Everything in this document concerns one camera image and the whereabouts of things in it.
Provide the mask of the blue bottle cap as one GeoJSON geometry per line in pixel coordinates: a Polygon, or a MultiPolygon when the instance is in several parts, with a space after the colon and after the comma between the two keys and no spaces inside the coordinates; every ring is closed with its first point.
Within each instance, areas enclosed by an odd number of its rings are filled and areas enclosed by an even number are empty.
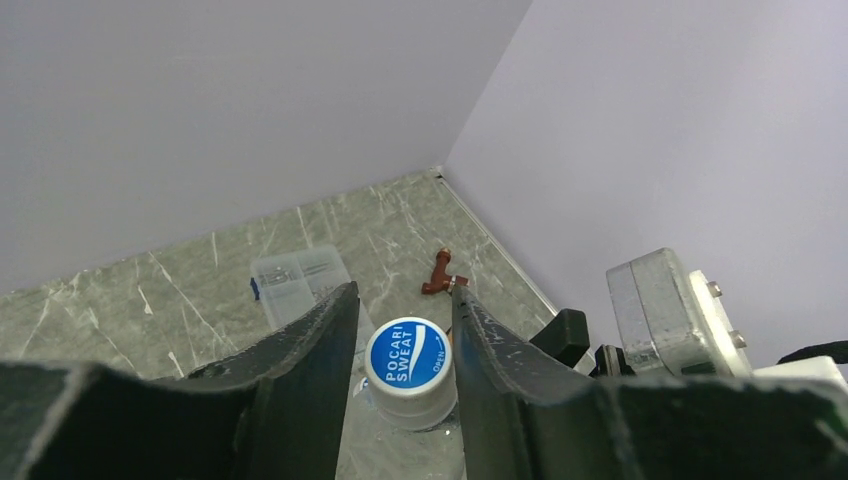
{"type": "Polygon", "coordinates": [[[395,427],[423,431],[442,423],[458,401],[453,348],[434,322],[387,322],[365,351],[367,389],[379,414],[395,427]]]}

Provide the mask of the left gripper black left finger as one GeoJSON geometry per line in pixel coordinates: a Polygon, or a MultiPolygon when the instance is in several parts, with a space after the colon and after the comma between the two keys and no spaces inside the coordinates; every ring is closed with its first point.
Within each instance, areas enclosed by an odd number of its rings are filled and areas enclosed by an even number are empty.
{"type": "Polygon", "coordinates": [[[355,283],[188,376],[3,361],[5,479],[331,479],[357,337],[355,283]]]}

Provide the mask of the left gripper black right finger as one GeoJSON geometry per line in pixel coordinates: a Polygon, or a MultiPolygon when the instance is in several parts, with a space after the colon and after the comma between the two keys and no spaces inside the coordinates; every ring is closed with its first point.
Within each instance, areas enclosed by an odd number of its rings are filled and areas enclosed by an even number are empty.
{"type": "Polygon", "coordinates": [[[582,375],[452,295],[471,479],[843,479],[847,395],[825,381],[582,375]]]}

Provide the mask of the clear plastic bottle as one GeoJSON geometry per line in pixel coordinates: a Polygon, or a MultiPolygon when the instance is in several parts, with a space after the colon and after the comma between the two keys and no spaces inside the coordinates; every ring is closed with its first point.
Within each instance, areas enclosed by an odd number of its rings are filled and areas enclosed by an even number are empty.
{"type": "Polygon", "coordinates": [[[400,429],[379,414],[371,396],[354,396],[345,416],[337,479],[464,479],[457,411],[423,431],[400,429]]]}

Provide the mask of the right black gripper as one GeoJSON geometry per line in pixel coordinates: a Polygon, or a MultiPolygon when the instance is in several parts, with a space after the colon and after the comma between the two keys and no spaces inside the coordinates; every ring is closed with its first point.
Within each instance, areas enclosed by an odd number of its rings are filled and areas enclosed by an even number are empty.
{"type": "MultiPolygon", "coordinates": [[[[530,343],[560,363],[578,363],[590,348],[585,313],[562,309],[531,339],[530,343]]],[[[624,351],[616,346],[601,345],[594,354],[591,378],[635,376],[627,364],[624,351]]]]}

